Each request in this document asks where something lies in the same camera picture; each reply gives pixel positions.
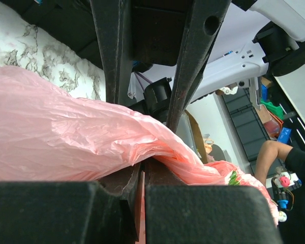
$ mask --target black fabric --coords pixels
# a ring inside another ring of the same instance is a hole
[[[287,221],[279,223],[284,243],[305,243],[305,152],[293,148],[285,161],[286,168],[295,172],[302,186],[292,193],[295,202],[291,211],[286,211]]]

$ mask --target marble tabletop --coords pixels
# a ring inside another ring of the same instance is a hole
[[[103,70],[0,2],[0,66],[39,74],[73,97],[105,100]]]

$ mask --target green object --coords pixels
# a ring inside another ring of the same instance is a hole
[[[237,173],[236,171],[233,171],[231,176],[230,176],[230,179],[229,179],[229,182],[228,182],[228,185],[229,186],[239,186],[239,181],[237,180]]]
[[[269,110],[271,113],[273,113],[275,116],[277,116],[279,119],[283,119],[284,112],[280,106],[276,107],[275,105],[272,104],[272,102],[265,102],[262,99],[261,99],[261,104],[264,104],[266,109]]]

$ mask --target person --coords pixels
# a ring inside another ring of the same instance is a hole
[[[292,191],[293,209],[285,211],[287,220],[279,222],[279,232],[284,243],[305,243],[305,152],[280,142],[265,142],[257,158],[255,173],[255,177],[264,185],[276,158],[283,160],[286,168],[296,173],[302,182],[300,188]]]

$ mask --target round hole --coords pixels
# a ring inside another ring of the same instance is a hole
[[[219,19],[217,17],[209,16],[204,23],[205,32],[212,36],[218,29],[219,24]]]

